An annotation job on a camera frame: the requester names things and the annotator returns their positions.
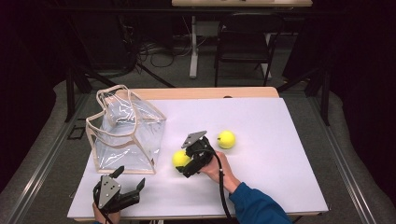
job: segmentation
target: chair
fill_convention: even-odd
[[[284,21],[276,14],[234,13],[219,23],[218,45],[215,57],[215,87],[218,86],[219,62],[222,63],[267,63],[263,86],[275,51],[276,39],[284,27]],[[269,42],[266,35],[272,35]]]

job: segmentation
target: blue jacket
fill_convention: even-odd
[[[270,196],[241,183],[230,200],[235,206],[235,214],[241,224],[290,224],[291,221],[282,207]]]

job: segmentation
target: table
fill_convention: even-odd
[[[311,7],[311,0],[172,0],[174,7]],[[190,78],[197,77],[198,48],[196,41],[196,19],[191,21],[191,65]],[[265,71],[267,64],[262,64]]]
[[[222,151],[241,180],[269,194],[289,215],[316,215],[328,211],[289,111],[276,89],[136,89],[134,92],[160,109],[167,121],[157,174],[117,178],[122,184],[121,193],[133,190],[143,177],[146,178],[140,203],[123,209],[122,218],[225,217],[219,185],[205,175],[186,178],[171,162],[173,153],[179,150],[188,133],[206,130],[205,136],[212,147],[221,150],[213,139],[224,129],[236,134],[235,146]],[[224,96],[233,98],[221,99]],[[92,189],[100,176],[90,156],[68,217],[78,221],[93,219]],[[233,204],[228,199],[227,205],[234,215]]]

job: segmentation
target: transparent plastic bag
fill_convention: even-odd
[[[86,119],[86,131],[98,173],[155,174],[166,117],[123,85],[101,90],[103,110]]]

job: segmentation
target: yellow ball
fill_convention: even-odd
[[[231,131],[222,131],[218,136],[218,144],[224,149],[229,149],[235,145],[235,135]]]
[[[191,158],[186,155],[186,150],[181,149],[177,152],[172,157],[172,163],[174,164],[175,167],[179,166],[186,166],[190,162]]]

